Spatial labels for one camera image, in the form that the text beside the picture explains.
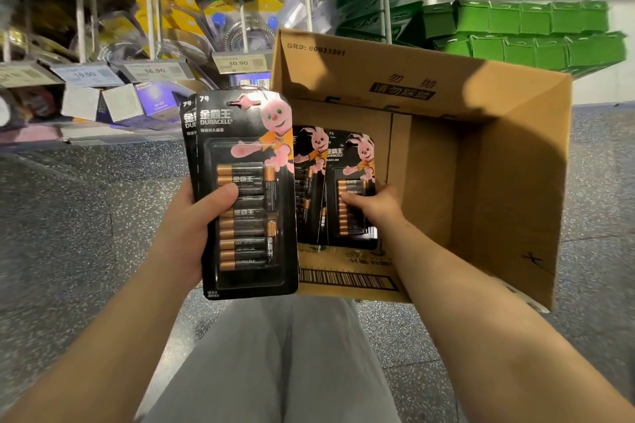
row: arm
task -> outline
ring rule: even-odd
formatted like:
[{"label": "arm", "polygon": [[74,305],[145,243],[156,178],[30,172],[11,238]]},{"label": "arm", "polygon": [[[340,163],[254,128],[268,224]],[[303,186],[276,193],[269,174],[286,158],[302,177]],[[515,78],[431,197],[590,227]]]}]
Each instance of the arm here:
[{"label": "arm", "polygon": [[410,224],[393,187],[343,200],[393,251],[471,423],[635,421],[635,408],[540,315]]},{"label": "arm", "polygon": [[193,204],[187,178],[136,274],[2,423],[131,422],[179,309],[201,280],[207,224],[237,194],[228,184]]}]

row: blue cap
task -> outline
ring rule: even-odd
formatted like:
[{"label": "blue cap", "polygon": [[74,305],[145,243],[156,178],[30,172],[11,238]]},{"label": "blue cap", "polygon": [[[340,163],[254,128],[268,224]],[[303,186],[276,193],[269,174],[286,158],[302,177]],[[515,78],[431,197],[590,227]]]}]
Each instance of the blue cap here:
[{"label": "blue cap", "polygon": [[271,16],[269,20],[267,21],[267,25],[269,26],[271,30],[274,30],[274,31],[277,30],[277,17]]},{"label": "blue cap", "polygon": [[225,22],[227,20],[227,16],[222,12],[216,12],[211,16],[211,21],[214,22],[215,26],[223,27],[225,26]]}]

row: price tag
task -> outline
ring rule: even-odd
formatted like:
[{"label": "price tag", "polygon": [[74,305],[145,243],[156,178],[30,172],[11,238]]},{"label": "price tag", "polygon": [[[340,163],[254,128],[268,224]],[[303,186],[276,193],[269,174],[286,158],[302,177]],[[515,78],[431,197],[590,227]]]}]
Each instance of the price tag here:
[{"label": "price tag", "polygon": [[113,87],[124,84],[105,62],[58,64],[51,66],[51,70],[76,87]]},{"label": "price tag", "polygon": [[7,62],[0,64],[0,87],[28,87],[31,85],[62,84],[61,79],[51,74],[36,62]]},{"label": "price tag", "polygon": [[130,75],[132,82],[194,79],[194,74],[184,60],[127,62],[121,68],[126,75]]},{"label": "price tag", "polygon": [[248,74],[269,70],[264,54],[224,55],[222,52],[215,52],[212,56],[221,74]]}]

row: barcode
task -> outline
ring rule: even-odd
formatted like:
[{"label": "barcode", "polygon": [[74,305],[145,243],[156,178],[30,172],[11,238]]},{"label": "barcode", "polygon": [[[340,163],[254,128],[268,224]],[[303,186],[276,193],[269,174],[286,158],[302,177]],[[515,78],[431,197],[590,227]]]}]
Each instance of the barcode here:
[{"label": "barcode", "polygon": [[325,269],[300,268],[300,282],[350,288],[382,289],[399,291],[390,276],[365,275],[363,273],[340,273]]}]

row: right hand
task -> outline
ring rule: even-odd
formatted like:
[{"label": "right hand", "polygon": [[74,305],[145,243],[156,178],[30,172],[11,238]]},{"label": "right hand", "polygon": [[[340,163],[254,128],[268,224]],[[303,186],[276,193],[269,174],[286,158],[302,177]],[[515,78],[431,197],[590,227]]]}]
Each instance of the right hand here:
[{"label": "right hand", "polygon": [[342,201],[348,205],[360,208],[370,222],[381,228],[385,224],[391,224],[395,220],[403,218],[397,197],[396,187],[384,186],[374,196],[343,193]]}]

